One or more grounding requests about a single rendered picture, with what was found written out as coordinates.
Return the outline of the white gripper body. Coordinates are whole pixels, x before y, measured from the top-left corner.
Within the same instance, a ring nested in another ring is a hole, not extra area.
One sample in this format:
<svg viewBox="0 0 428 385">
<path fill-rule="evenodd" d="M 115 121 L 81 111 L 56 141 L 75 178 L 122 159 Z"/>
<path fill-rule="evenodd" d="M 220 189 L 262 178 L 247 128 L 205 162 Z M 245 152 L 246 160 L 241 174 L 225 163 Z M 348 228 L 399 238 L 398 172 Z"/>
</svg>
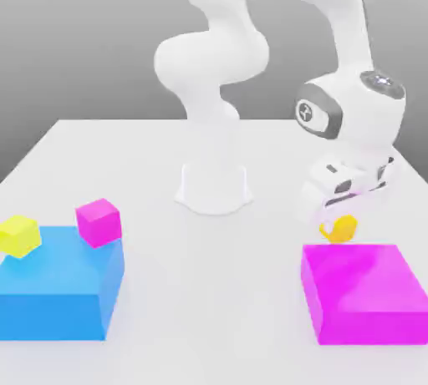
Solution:
<svg viewBox="0 0 428 385">
<path fill-rule="evenodd" d="M 344 215 L 358 215 L 374 208 L 374 205 L 385 198 L 389 184 L 381 182 L 371 190 L 363 193 L 349 193 L 325 200 L 313 213 L 313 220 L 318 223 L 333 222 Z"/>
</svg>

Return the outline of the small yellow cube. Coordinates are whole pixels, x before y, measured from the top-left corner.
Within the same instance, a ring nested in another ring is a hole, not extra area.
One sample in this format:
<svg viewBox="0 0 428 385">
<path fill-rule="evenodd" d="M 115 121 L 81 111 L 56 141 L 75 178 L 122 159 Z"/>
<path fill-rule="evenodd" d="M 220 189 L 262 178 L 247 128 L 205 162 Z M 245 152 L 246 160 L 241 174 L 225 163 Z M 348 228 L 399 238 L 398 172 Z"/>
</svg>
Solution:
<svg viewBox="0 0 428 385">
<path fill-rule="evenodd" d="M 14 215 L 0 223 L 0 263 L 7 256 L 21 259 L 41 244 L 36 220 Z"/>
</svg>

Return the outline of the large magenta box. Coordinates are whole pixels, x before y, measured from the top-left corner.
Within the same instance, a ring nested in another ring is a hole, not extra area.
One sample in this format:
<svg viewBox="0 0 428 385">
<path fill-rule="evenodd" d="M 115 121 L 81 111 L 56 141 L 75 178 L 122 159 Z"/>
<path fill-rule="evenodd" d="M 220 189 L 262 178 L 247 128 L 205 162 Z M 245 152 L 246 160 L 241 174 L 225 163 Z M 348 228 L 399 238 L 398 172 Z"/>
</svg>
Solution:
<svg viewBox="0 0 428 385">
<path fill-rule="evenodd" d="M 320 345 L 428 344 L 428 294 L 395 245 L 305 245 L 301 282 Z"/>
</svg>

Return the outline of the large blue box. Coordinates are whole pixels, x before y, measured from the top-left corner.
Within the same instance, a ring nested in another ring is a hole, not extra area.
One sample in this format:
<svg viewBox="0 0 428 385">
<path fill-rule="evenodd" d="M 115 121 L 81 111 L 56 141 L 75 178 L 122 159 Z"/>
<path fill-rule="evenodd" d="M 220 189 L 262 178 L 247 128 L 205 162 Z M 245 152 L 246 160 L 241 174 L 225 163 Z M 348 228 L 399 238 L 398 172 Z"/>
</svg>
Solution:
<svg viewBox="0 0 428 385">
<path fill-rule="evenodd" d="M 125 272 L 121 240 L 93 248 L 74 226 L 0 264 L 0 341 L 103 341 Z"/>
</svg>

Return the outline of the small orange cube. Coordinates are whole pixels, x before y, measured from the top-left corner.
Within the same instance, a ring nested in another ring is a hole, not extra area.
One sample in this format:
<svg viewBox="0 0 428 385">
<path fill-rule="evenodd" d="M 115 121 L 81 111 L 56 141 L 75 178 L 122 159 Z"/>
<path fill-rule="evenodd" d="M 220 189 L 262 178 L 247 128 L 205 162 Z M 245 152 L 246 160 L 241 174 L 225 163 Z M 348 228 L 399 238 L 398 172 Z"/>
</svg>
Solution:
<svg viewBox="0 0 428 385">
<path fill-rule="evenodd" d="M 319 226 L 320 233 L 332 244 L 351 241 L 358 226 L 353 215 L 343 215 L 335 220 L 327 220 Z"/>
</svg>

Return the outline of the small magenta cube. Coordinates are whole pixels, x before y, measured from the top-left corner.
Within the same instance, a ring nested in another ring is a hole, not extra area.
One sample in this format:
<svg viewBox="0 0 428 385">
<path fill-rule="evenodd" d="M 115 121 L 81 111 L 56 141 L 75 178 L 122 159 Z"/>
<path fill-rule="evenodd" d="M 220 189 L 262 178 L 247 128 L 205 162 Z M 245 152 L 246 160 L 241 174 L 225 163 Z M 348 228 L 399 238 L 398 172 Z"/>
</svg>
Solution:
<svg viewBox="0 0 428 385">
<path fill-rule="evenodd" d="M 119 210 L 105 198 L 75 209 L 80 237 L 99 248 L 122 237 Z"/>
</svg>

